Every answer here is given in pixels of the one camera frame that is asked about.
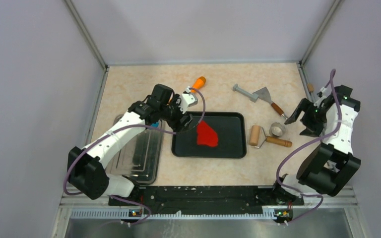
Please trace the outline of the red dough piece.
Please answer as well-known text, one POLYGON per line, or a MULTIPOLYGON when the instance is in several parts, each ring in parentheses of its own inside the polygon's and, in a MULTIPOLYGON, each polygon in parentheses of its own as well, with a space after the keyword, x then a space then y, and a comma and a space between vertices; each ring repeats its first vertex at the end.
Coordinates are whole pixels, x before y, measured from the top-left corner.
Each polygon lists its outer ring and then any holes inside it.
POLYGON ((196 143, 200 146, 216 147, 219 143, 217 132, 205 121, 201 121, 197 126, 196 143))

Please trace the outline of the metal scraper wooden handle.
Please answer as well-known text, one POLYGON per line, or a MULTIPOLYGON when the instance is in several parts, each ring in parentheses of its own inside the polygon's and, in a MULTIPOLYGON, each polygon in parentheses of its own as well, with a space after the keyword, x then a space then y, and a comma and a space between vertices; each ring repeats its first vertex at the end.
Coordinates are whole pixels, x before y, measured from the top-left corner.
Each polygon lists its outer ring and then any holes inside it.
POLYGON ((268 90, 267 87, 263 87, 255 92, 253 92, 253 94, 257 95, 257 97, 265 102, 268 102, 271 107, 281 116, 283 117, 285 120, 288 119, 287 115, 285 114, 285 112, 275 103, 273 102, 272 98, 271 98, 271 95, 270 95, 270 92, 268 90))

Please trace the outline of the wooden rolling pin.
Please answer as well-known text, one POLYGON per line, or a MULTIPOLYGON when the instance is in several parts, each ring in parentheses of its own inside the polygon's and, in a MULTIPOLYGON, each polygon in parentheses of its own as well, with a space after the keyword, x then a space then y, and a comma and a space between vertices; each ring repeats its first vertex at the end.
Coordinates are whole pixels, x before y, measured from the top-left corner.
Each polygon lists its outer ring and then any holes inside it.
POLYGON ((267 136, 265 130, 260 125, 253 125, 250 130, 248 145, 254 148, 261 148, 264 143, 271 143, 283 147, 292 147, 292 142, 272 136, 267 136))

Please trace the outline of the black baking tray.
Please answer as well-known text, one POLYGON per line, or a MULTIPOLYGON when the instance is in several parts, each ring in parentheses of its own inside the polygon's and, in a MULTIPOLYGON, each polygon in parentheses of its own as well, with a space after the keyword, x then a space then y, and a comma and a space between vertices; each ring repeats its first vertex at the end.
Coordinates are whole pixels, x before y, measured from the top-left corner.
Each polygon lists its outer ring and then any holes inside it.
POLYGON ((241 159, 247 154, 245 119, 238 112, 190 112, 192 130, 172 137, 176 157, 241 159))

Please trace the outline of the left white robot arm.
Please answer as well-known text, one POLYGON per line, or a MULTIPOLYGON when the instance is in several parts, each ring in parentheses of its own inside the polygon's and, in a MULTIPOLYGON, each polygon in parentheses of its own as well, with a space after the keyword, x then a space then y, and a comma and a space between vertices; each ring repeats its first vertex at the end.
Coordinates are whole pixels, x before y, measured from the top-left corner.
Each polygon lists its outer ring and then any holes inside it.
POLYGON ((131 104, 102 136, 82 148, 70 150, 63 182, 64 193, 72 194, 66 187, 70 183, 78 189, 77 194, 85 194, 92 200, 103 195, 116 195, 127 205, 135 204, 139 199, 136 184, 126 176, 107 174, 107 165, 126 144, 145 130, 160 130, 154 127, 156 122, 165 121, 171 128, 170 134, 189 130, 193 117, 187 111, 197 105, 197 93, 199 90, 192 87, 176 94, 170 87, 155 85, 151 94, 131 104))

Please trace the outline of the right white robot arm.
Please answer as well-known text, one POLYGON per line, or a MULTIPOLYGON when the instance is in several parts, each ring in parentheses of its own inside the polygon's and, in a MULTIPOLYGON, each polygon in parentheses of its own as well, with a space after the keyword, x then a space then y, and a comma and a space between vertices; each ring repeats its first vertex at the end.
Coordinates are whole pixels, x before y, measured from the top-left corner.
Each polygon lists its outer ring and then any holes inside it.
POLYGON ((296 175, 285 174, 273 185, 271 198, 277 204, 293 202, 306 195, 336 196, 360 168, 361 160, 353 155, 351 136, 361 103, 351 98, 352 88, 336 86, 335 92, 318 93, 315 103, 302 99, 285 124, 291 124, 301 113, 306 127, 300 134, 315 137, 319 145, 302 162, 296 175))

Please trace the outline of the small wooden block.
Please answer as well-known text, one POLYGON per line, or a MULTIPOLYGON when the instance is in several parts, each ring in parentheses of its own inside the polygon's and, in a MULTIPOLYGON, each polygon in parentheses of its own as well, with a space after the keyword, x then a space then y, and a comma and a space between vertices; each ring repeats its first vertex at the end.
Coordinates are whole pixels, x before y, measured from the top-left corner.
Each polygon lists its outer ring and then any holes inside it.
POLYGON ((314 92, 314 91, 315 91, 315 89, 314 89, 313 85, 312 85, 312 84, 310 84, 310 83, 308 83, 308 84, 307 84, 307 89, 308 89, 308 92, 309 92, 309 93, 312 93, 312 92, 314 92))

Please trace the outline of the orange toy carrot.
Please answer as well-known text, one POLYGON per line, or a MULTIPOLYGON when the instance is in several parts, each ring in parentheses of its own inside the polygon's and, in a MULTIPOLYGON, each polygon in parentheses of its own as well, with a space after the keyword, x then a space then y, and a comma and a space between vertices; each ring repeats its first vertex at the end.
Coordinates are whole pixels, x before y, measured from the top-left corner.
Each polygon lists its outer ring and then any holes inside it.
POLYGON ((201 76, 195 81, 192 88, 199 90, 203 88, 205 84, 206 84, 206 78, 204 76, 201 76))

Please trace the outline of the silver metal tray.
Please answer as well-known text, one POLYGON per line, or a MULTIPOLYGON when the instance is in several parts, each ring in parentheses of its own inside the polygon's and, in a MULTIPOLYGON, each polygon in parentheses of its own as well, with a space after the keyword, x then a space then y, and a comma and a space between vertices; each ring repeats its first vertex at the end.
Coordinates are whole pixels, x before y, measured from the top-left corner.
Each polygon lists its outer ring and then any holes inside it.
POLYGON ((110 161, 106 172, 128 177, 140 185, 155 182, 164 133, 146 129, 129 141, 110 161))

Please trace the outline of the grey dumbbell tool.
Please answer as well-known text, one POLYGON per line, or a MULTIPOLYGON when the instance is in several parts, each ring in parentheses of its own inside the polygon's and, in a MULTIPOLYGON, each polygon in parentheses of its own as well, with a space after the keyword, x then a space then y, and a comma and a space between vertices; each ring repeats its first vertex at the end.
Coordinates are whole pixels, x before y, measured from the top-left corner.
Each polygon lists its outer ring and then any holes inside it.
POLYGON ((235 85, 233 86, 232 90, 233 90, 234 92, 238 92, 238 93, 240 93, 240 94, 242 94, 242 95, 248 97, 252 102, 256 102, 257 99, 258 99, 258 96, 257 96, 256 94, 254 94, 254 93, 250 93, 250 92, 248 92, 248 91, 242 89, 241 87, 239 87, 238 84, 235 84, 235 85))

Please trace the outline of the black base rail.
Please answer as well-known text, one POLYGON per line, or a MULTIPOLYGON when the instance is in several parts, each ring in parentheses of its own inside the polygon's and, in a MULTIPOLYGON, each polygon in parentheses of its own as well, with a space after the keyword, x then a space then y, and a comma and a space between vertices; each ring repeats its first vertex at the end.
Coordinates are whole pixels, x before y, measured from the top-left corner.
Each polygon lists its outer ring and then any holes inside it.
POLYGON ((274 186, 145 186, 127 199, 147 206, 153 215, 261 214, 264 206, 304 204, 274 186))

